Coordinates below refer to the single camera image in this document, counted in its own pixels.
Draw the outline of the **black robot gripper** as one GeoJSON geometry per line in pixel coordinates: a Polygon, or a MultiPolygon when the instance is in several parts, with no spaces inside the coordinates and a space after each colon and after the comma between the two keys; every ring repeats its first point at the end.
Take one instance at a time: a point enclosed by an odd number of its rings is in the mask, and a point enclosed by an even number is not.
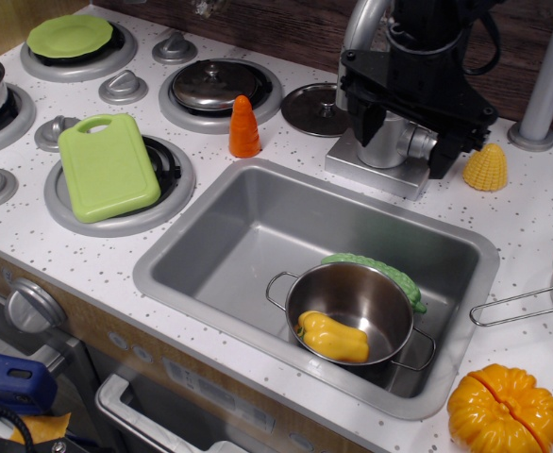
{"type": "Polygon", "coordinates": [[[498,30],[493,1],[388,1],[371,48],[343,51],[338,104],[351,116],[354,135],[366,146],[392,112],[437,134],[429,178],[442,179],[459,155],[487,141],[496,108],[468,82],[498,62],[477,69],[463,60],[475,22],[493,42],[498,30]]]}

